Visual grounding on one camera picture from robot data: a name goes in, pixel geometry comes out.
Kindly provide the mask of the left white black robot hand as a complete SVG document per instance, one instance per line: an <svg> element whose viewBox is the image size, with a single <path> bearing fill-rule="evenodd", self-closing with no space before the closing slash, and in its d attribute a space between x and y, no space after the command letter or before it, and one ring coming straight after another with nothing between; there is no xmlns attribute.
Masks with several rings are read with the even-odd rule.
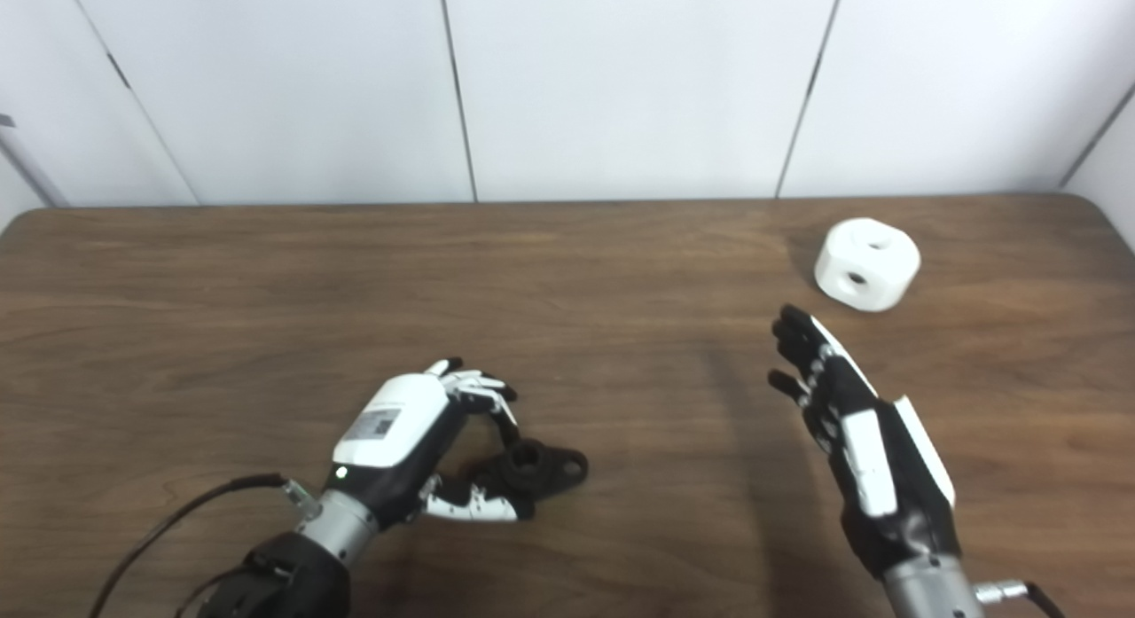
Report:
<svg viewBox="0 0 1135 618"><path fill-rule="evenodd" d="M536 513L524 496L439 473L472 416L490 417L505 443L520 437L510 409L514 389L461 364L443 359L386 379L333 448L325 488L352 496L381 532L420 513L459 521L523 521Z"/></svg>

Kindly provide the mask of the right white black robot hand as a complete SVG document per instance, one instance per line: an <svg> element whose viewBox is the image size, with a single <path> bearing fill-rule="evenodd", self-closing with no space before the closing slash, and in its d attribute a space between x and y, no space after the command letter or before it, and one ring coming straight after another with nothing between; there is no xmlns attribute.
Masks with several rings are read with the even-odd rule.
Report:
<svg viewBox="0 0 1135 618"><path fill-rule="evenodd" d="M956 490L911 399L880 396L843 344L794 304L782 306L771 334L794 374L771 369L770 385L826 454L841 528L864 569L881 579L916 558L960 556Z"/></svg>

